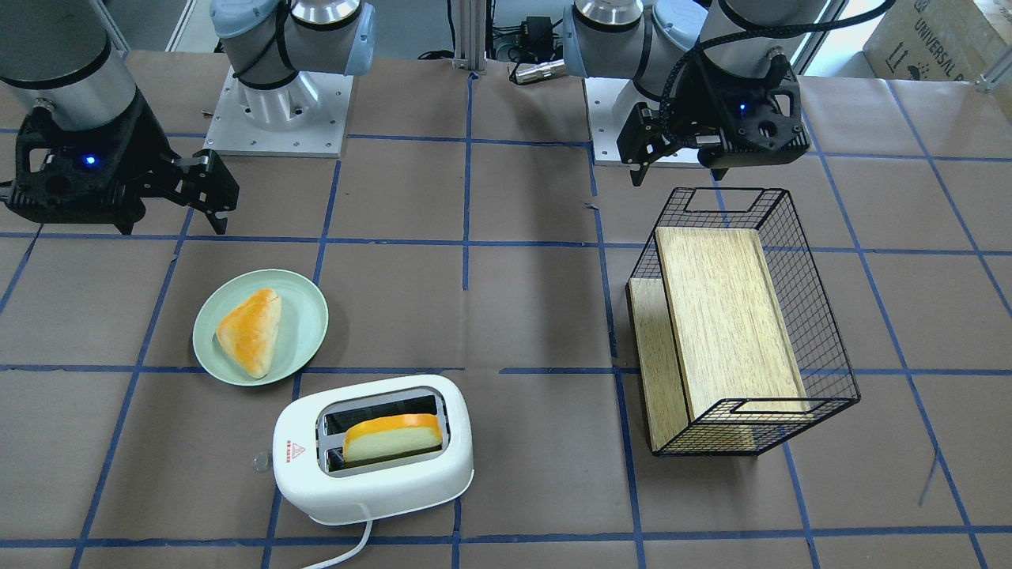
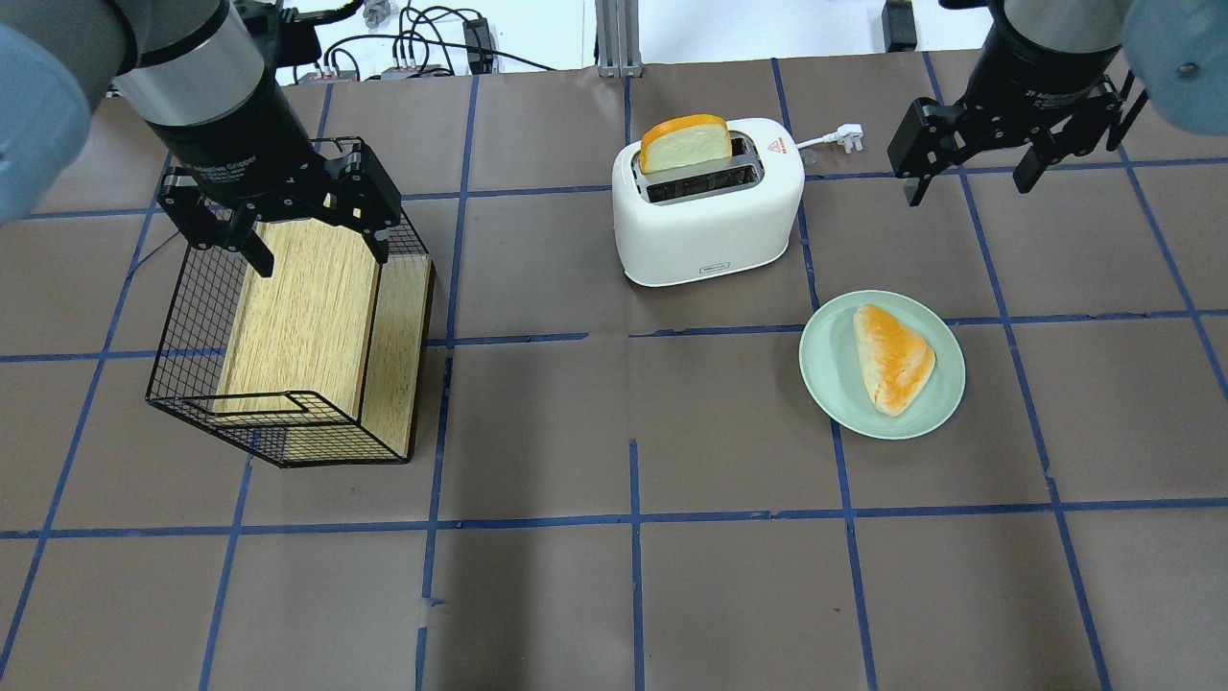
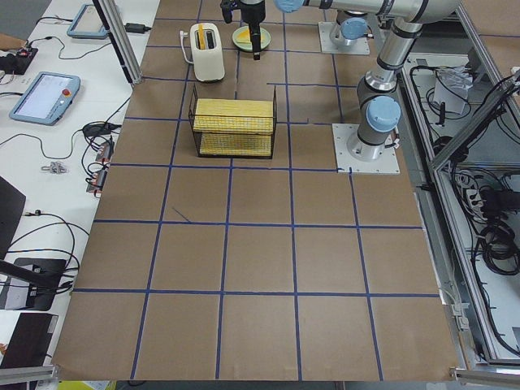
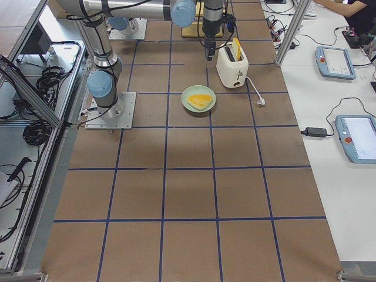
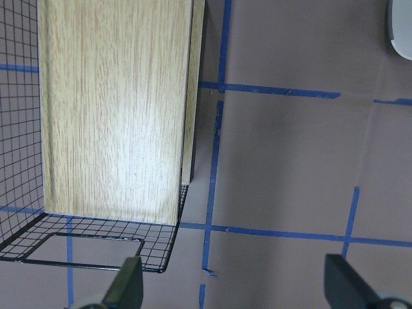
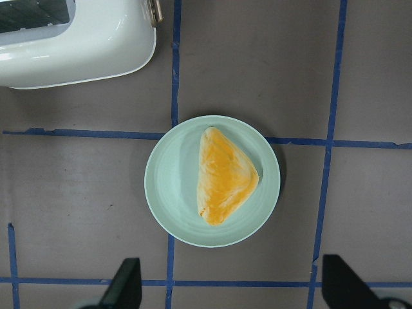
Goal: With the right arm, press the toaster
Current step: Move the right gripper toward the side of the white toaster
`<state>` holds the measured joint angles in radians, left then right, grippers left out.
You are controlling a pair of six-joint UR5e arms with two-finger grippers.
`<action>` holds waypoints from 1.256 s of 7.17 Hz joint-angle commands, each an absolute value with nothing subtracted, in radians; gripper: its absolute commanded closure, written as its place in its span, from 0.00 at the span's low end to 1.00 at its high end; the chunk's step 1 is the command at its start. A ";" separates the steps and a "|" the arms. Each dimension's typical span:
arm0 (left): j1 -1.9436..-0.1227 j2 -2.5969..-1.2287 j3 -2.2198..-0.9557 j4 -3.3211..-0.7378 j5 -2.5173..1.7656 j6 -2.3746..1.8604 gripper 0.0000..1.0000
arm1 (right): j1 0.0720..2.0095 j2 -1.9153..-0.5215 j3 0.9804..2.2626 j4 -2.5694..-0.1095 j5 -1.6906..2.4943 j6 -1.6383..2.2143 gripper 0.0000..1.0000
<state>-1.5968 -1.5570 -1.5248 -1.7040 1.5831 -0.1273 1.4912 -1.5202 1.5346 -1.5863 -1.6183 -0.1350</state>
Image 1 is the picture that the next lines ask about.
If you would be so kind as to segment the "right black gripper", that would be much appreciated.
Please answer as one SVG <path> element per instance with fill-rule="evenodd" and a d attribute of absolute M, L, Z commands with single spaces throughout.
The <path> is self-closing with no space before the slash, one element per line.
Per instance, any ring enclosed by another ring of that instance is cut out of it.
<path fill-rule="evenodd" d="M 37 224 L 112 224 L 129 235 L 144 198 L 198 210 L 223 236 L 240 187 L 217 152 L 179 157 L 141 91 L 112 121 L 72 132 L 36 101 L 16 137 L 15 176 L 2 202 Z"/>

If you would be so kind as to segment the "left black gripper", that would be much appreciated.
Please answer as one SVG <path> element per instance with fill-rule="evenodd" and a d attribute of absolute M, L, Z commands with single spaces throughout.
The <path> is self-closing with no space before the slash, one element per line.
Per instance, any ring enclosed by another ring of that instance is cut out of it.
<path fill-rule="evenodd" d="M 672 100 L 672 141 L 663 133 L 660 111 L 636 102 L 619 130 L 622 164 L 640 187 L 648 170 L 711 169 L 715 180 L 738 167 L 784 165 L 810 150 L 802 121 L 798 77 L 774 47 L 759 77 L 739 77 L 690 51 L 676 80 Z"/>

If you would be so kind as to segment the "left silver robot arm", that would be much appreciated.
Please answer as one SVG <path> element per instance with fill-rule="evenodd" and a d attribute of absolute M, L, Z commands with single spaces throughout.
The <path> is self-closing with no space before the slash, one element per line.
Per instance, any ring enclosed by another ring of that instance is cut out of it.
<path fill-rule="evenodd" d="M 575 1 L 561 18 L 567 71 L 625 83 L 617 159 L 632 185 L 688 151 L 721 180 L 810 150 L 791 59 L 835 28 L 823 1 Z"/>

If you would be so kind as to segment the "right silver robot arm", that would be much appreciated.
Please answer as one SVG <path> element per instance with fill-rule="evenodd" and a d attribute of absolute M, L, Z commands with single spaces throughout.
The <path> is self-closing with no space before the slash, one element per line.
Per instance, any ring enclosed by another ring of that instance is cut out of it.
<path fill-rule="evenodd" d="M 213 1 L 248 125 L 323 121 L 311 73 L 362 75 L 375 10 L 364 1 Z M 2 202 L 37 224 L 112 224 L 124 235 L 145 198 L 199 210 L 225 233 L 239 185 L 216 148 L 182 157 L 90 1 L 4 1 L 2 83 L 25 106 Z"/>

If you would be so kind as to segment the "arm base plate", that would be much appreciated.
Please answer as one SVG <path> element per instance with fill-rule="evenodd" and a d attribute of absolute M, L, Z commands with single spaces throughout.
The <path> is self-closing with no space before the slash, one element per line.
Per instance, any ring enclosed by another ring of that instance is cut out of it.
<path fill-rule="evenodd" d="M 225 79 L 203 147 L 222 156 L 339 158 L 353 79 L 301 72 L 258 90 Z"/>
<path fill-rule="evenodd" d="M 636 102 L 647 102 L 655 107 L 654 102 L 640 95 L 629 79 L 588 77 L 584 80 L 584 93 L 594 162 L 602 166 L 629 167 L 621 161 L 617 138 Z"/>

